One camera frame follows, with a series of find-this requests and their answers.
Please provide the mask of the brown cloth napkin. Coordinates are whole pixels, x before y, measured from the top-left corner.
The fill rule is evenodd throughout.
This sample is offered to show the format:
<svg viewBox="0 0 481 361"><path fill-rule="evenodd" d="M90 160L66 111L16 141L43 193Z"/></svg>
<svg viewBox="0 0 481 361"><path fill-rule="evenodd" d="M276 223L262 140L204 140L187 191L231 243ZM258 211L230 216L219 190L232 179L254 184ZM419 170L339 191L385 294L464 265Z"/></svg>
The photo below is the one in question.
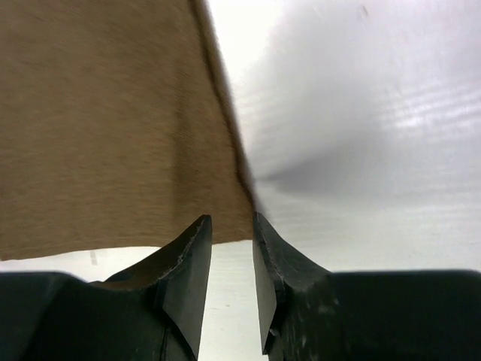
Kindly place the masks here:
<svg viewBox="0 0 481 361"><path fill-rule="evenodd" d="M161 247L254 201L204 1L1 3L1 257Z"/></svg>

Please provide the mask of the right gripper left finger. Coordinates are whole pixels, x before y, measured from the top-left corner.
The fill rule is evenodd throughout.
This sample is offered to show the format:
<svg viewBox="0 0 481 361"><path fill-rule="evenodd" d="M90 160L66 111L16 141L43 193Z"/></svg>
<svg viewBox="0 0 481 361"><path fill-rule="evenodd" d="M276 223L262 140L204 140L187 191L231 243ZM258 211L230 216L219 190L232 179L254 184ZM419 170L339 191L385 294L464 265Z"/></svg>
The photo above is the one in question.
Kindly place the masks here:
<svg viewBox="0 0 481 361"><path fill-rule="evenodd" d="M196 360L212 220L105 281L60 272L1 276L3 360Z"/></svg>

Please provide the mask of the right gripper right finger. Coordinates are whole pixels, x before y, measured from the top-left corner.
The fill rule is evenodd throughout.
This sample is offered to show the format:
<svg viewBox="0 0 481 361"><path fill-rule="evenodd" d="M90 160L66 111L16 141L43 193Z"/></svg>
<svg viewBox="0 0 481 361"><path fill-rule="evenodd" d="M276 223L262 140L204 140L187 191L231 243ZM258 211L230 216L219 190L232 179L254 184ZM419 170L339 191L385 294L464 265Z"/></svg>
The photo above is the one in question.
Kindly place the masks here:
<svg viewBox="0 0 481 361"><path fill-rule="evenodd" d="M271 360L480 358L479 272L330 272L260 213L253 263L262 352Z"/></svg>

